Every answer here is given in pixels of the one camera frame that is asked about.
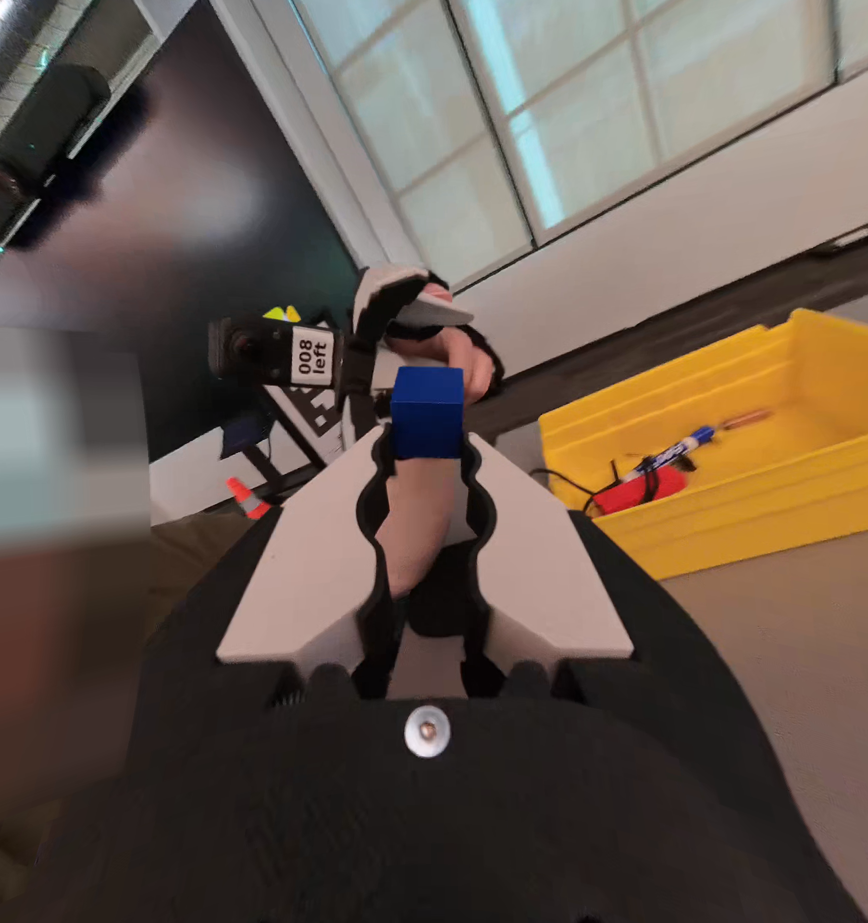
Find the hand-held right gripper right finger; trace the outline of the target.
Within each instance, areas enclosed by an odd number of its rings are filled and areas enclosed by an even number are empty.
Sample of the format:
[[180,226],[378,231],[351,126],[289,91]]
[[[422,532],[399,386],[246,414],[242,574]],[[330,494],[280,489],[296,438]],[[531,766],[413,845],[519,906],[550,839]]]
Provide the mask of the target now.
[[497,696],[520,663],[554,681],[569,662],[630,659],[632,639],[568,508],[478,435],[465,437],[461,469],[474,535],[465,691]]

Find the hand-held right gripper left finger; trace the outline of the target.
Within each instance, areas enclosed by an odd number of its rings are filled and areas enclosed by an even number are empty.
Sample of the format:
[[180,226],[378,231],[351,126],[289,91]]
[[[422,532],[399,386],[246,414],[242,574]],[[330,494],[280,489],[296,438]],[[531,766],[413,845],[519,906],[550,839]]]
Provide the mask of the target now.
[[390,511],[390,427],[378,425],[285,502],[217,648],[221,663],[326,664],[385,698],[402,639],[377,534]]

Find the dark blue cube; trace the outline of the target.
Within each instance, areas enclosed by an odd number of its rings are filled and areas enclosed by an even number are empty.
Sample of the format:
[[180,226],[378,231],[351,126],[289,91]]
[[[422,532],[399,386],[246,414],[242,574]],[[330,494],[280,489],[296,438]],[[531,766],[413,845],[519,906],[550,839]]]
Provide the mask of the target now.
[[399,461],[457,460],[463,447],[463,371],[404,365],[391,397],[391,445]]

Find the yellow plastic bin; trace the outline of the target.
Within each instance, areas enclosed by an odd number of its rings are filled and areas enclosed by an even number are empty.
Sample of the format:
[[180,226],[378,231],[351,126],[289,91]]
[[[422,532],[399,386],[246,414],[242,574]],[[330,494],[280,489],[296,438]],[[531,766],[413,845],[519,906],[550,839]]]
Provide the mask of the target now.
[[595,524],[657,579],[868,530],[868,324],[806,309],[542,414],[553,494],[582,511],[643,457],[769,409],[691,454],[685,489]]

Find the person's left forearm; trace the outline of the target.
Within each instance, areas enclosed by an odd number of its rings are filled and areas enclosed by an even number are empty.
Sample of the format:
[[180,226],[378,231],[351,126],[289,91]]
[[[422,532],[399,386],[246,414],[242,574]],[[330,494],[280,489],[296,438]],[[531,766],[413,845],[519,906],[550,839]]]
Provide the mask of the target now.
[[457,459],[395,462],[387,481],[389,512],[376,534],[394,600],[428,574],[442,548],[474,537],[466,521],[468,489]]

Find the person's left hand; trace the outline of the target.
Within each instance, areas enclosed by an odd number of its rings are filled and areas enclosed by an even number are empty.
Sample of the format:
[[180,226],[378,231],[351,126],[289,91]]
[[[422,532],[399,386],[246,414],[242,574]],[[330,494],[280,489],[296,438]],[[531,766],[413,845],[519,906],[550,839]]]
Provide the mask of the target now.
[[497,352],[470,325],[422,328],[394,320],[386,329],[385,342],[405,360],[442,363],[460,369],[466,405],[497,392],[504,376]]

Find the black white marker board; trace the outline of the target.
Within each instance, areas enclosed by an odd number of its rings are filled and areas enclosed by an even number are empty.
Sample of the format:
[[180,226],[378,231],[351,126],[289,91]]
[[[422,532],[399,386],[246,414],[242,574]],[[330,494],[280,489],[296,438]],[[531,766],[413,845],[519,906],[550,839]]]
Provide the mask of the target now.
[[341,417],[333,390],[266,386],[260,392],[273,421],[270,454],[281,473],[291,473],[307,464],[321,470],[343,453]]

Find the small orange cone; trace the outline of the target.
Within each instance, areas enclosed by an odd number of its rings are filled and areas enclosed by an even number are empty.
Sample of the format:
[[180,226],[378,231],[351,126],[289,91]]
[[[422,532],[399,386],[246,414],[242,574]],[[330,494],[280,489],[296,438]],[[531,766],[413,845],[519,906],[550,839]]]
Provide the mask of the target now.
[[255,492],[240,479],[236,477],[227,478],[225,480],[225,485],[248,519],[259,521],[271,511],[271,504],[256,495]]

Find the red plastic block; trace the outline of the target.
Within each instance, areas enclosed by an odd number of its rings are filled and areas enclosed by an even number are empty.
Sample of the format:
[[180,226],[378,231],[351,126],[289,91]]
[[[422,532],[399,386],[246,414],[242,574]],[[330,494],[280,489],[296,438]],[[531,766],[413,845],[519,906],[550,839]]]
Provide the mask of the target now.
[[632,510],[657,499],[667,499],[683,491],[687,483],[685,473],[666,465],[602,490],[591,500],[589,514],[603,517]]

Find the blue dry-erase marker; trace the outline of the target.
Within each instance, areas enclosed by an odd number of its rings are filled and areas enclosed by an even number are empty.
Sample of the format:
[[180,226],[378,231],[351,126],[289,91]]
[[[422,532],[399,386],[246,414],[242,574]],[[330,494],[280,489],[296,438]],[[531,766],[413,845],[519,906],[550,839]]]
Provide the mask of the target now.
[[626,474],[619,475],[619,483],[628,483],[640,477],[672,465],[678,460],[689,457],[696,449],[711,443],[717,434],[712,426],[703,426],[678,443],[660,451],[658,454],[643,457],[642,460]]

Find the large paned window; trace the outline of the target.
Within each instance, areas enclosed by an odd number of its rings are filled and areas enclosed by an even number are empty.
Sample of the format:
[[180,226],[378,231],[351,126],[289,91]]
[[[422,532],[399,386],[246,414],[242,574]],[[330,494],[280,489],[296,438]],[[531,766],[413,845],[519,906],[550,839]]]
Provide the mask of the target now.
[[293,2],[431,262],[459,276],[868,67],[868,2]]

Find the large black wall screen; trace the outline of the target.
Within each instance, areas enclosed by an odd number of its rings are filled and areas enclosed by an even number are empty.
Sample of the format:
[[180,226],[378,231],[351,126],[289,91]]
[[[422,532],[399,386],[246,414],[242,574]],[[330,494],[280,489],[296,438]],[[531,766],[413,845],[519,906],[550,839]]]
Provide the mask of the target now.
[[358,271],[209,2],[197,2],[0,256],[0,327],[89,330],[139,364],[150,461],[252,405],[208,325],[347,323]]

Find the slim spiral metal duct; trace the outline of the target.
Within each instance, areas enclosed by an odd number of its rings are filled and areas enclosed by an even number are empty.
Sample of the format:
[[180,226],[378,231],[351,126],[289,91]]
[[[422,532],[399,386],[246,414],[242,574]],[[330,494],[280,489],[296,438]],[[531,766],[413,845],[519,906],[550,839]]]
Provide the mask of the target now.
[[56,1],[0,1],[0,131],[47,66]]

